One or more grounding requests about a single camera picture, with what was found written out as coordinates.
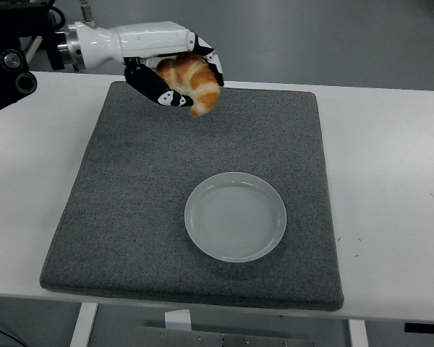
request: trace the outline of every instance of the black cable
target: black cable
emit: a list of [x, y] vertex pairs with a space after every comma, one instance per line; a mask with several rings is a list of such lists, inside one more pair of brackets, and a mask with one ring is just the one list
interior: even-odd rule
[[11, 335], [5, 333], [4, 331], [1, 331], [1, 330], [0, 330], [0, 333], [3, 334], [3, 335], [5, 335], [5, 336], [8, 337], [8, 338], [11, 338], [12, 340], [15, 340], [15, 341], [18, 342], [22, 347], [27, 347], [24, 343], [22, 343], [21, 341], [19, 341], [17, 338], [14, 338], [13, 336], [11, 336]]
[[53, 26], [53, 30], [61, 29], [64, 26], [64, 24], [66, 23], [66, 17], [64, 16], [63, 11], [60, 10], [59, 8], [55, 7], [55, 6], [50, 7], [50, 9], [55, 11], [61, 19], [61, 21], [58, 24]]

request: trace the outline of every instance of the croissant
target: croissant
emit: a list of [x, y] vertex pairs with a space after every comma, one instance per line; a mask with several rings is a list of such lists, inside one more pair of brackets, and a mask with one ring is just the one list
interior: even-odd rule
[[156, 67], [156, 73], [170, 88], [191, 97], [192, 116], [202, 116], [216, 106], [220, 87], [214, 73], [196, 53], [186, 52], [175, 59], [164, 59]]

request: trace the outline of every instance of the plate rim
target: plate rim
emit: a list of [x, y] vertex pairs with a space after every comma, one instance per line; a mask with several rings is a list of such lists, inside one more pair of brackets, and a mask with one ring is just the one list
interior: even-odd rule
[[[219, 176], [226, 176], [226, 175], [238, 175], [238, 176], [245, 176], [248, 177], [250, 176], [251, 179], [255, 179], [258, 180], [262, 185], [264, 185], [265, 187], [269, 188], [269, 190], [274, 193], [275, 198], [278, 200], [278, 202], [280, 202], [281, 204], [281, 214], [282, 214], [282, 218], [284, 221], [284, 225], [283, 225], [283, 231], [281, 232], [281, 235], [279, 236], [279, 238], [275, 241], [275, 242], [271, 242], [269, 244], [267, 244], [263, 249], [261, 249], [259, 252], [252, 254], [250, 256], [247, 257], [240, 257], [240, 258], [232, 258], [232, 257], [217, 257], [214, 254], [210, 254], [209, 252], [207, 252], [206, 250], [204, 250], [203, 248], [201, 248], [201, 246], [199, 245], [198, 242], [196, 242], [195, 238], [193, 237], [193, 235], [190, 233], [190, 219], [187, 216], [190, 214], [190, 209], [191, 209], [191, 202], [190, 200], [197, 194], [200, 193], [201, 190], [203, 190], [203, 187], [205, 187], [209, 181], [215, 180], [217, 177]], [[215, 175], [212, 175], [208, 178], [206, 178], [205, 180], [201, 181], [191, 192], [191, 194], [189, 195], [188, 199], [187, 199], [187, 203], [185, 205], [185, 209], [184, 209], [184, 222], [185, 222], [185, 228], [187, 229], [187, 233], [188, 236], [191, 238], [191, 240], [193, 241], [193, 243], [195, 244], [195, 246], [197, 248], [200, 249], [201, 252], [207, 254], [208, 256], [223, 261], [223, 262], [250, 262], [253, 260], [257, 260], [260, 259], [261, 257], [266, 256], [268, 253], [270, 253], [271, 251], [273, 251], [276, 246], [278, 246], [278, 244], [280, 243], [280, 241], [283, 239], [284, 233], [286, 232], [286, 224], [287, 224], [287, 214], [286, 214], [286, 206], [284, 204], [283, 199], [281, 198], [280, 194], [276, 191], [275, 188], [273, 188], [266, 180], [256, 176], [256, 175], [252, 175], [250, 173], [245, 173], [245, 172], [241, 172], [241, 171], [227, 171], [227, 172], [222, 172], [222, 173], [217, 173]]]

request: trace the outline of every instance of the robotic hand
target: robotic hand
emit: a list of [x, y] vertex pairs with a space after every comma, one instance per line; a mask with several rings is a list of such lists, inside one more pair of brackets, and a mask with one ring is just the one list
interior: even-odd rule
[[[29, 72], [19, 38], [41, 36], [54, 70], [71, 64], [96, 69], [109, 60], [125, 64], [125, 79], [148, 99], [165, 106], [191, 106], [192, 99], [172, 90], [153, 70], [160, 60], [191, 51], [201, 55], [224, 85], [214, 49], [195, 33], [173, 22], [142, 23], [111, 29], [97, 27], [88, 0], [81, 0], [84, 22], [68, 25], [54, 0], [0, 1], [0, 109], [32, 94], [37, 80]], [[57, 22], [54, 13], [60, 17]]]
[[222, 68], [214, 49], [194, 32], [173, 22], [125, 25], [112, 29], [81, 22], [68, 26], [65, 44], [59, 46], [65, 64], [95, 69], [109, 60], [126, 65], [125, 80], [155, 103], [191, 106], [191, 98], [172, 90], [152, 69], [164, 57], [191, 51], [201, 55], [224, 85]]

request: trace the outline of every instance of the ceramic plate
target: ceramic plate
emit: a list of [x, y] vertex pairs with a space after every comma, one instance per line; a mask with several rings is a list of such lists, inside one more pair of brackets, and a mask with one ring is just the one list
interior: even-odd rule
[[280, 242], [286, 209], [264, 180], [241, 172], [212, 176], [191, 193], [185, 226], [204, 253], [224, 262], [263, 257]]

